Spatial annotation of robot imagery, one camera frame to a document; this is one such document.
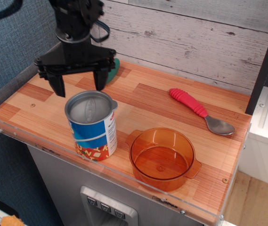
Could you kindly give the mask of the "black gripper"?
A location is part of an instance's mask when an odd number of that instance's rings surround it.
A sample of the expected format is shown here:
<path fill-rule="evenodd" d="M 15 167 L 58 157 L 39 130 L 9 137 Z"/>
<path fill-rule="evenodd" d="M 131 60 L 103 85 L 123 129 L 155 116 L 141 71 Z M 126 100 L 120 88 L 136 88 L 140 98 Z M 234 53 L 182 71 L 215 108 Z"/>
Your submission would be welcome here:
<path fill-rule="evenodd" d="M 93 72 L 97 91 L 105 88 L 108 73 L 115 68 L 116 51 L 88 42 L 59 43 L 46 54 L 35 59 L 42 76 L 47 76 L 50 86 L 59 97 L 65 97 L 62 76 Z"/>

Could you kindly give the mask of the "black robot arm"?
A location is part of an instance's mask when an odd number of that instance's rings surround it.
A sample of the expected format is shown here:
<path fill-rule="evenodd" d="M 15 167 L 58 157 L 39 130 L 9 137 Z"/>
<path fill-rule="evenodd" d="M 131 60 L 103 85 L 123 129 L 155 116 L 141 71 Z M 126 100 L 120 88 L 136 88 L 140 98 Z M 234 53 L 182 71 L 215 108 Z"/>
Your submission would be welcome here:
<path fill-rule="evenodd" d="M 52 0 L 56 17 L 56 36 L 60 43 L 34 63 L 41 78 L 47 80 L 56 95 L 65 97 L 63 76 L 74 73 L 93 72 L 96 90 L 101 91 L 109 72 L 115 68 L 116 51 L 98 47 L 91 43 L 103 42 L 109 36 L 95 38 L 90 30 L 93 25 L 110 32 L 109 27 L 99 21 L 104 14 L 100 0 Z"/>

